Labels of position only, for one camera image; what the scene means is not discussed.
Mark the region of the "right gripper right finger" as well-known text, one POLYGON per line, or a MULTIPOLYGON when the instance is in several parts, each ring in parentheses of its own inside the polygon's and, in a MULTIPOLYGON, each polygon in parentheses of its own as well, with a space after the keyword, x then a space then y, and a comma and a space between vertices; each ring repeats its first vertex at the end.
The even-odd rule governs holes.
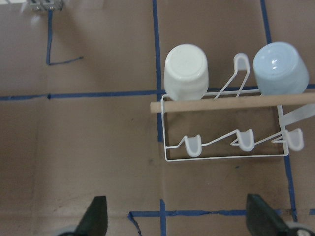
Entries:
POLYGON ((315 231, 298 222, 285 222, 258 194, 248 194, 246 226, 252 236, 313 236, 315 231))

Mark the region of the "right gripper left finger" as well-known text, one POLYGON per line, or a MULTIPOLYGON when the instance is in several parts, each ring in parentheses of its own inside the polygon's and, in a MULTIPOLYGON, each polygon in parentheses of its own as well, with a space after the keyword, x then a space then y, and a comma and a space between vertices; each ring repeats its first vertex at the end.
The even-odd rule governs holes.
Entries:
POLYGON ((108 230, 108 211, 106 196, 95 196, 73 231, 59 236, 105 236, 108 230))

